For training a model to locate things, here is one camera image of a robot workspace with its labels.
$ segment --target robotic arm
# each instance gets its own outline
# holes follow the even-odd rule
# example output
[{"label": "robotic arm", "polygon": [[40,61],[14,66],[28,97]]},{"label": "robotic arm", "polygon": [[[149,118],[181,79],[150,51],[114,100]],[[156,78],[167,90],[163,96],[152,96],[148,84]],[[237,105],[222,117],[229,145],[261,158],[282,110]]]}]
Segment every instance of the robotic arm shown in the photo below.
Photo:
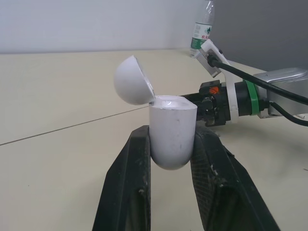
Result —
[{"label": "robotic arm", "polygon": [[[203,83],[199,93],[184,96],[198,106],[197,120],[204,120],[207,127],[237,123],[238,117],[244,115],[258,115],[260,118],[282,116],[279,108],[287,111],[289,117],[308,113],[307,104],[295,102],[250,81],[236,82],[235,74],[211,65],[210,62],[215,60],[230,66],[211,40],[207,40],[199,51],[196,58],[211,76],[216,77],[222,72],[226,79],[222,83],[219,80]],[[254,77],[290,94],[296,93],[304,99],[308,97],[307,70],[288,68],[257,74]]]}]

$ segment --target open case lid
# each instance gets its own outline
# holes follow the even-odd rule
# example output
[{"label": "open case lid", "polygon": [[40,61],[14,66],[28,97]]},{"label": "open case lid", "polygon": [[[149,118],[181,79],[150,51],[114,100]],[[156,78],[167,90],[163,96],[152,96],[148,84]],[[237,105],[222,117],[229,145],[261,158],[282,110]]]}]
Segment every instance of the open case lid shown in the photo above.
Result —
[{"label": "open case lid", "polygon": [[129,104],[142,105],[155,100],[152,85],[134,55],[116,69],[114,86],[118,96]]}]

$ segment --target white wall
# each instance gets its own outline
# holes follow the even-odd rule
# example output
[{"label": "white wall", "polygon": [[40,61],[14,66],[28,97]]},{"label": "white wall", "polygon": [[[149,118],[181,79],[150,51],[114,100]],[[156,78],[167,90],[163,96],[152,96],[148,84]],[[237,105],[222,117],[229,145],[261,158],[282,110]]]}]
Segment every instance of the white wall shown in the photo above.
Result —
[{"label": "white wall", "polygon": [[189,47],[202,0],[0,0],[0,53]]}]

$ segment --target white bracket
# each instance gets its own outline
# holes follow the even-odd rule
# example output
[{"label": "white bracket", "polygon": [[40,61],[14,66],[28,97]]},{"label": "white bracket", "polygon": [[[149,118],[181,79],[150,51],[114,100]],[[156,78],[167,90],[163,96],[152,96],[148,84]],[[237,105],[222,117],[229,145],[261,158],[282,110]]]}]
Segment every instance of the white bracket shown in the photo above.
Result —
[{"label": "white bracket", "polygon": [[230,65],[230,63],[227,61],[225,56],[223,56],[223,54],[219,52],[219,49],[214,45],[214,43],[210,39],[208,39],[202,44],[201,49],[199,50],[199,53],[196,56],[196,59],[211,74],[212,77],[215,77],[220,72],[224,74],[226,79],[226,88],[229,101],[231,123],[237,123],[239,118],[239,110],[238,110],[236,91],[235,91],[235,82],[237,79],[236,75],[228,71],[225,71],[223,69],[211,67],[207,63],[207,57],[209,54],[215,55],[215,57],[224,64]]}]

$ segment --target gray wall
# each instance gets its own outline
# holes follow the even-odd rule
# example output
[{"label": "gray wall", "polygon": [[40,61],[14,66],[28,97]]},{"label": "gray wall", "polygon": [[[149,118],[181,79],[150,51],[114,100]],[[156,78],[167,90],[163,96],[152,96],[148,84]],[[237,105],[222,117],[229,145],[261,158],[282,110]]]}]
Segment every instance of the gray wall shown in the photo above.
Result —
[{"label": "gray wall", "polygon": [[308,69],[308,1],[216,0],[210,38],[236,62]]}]

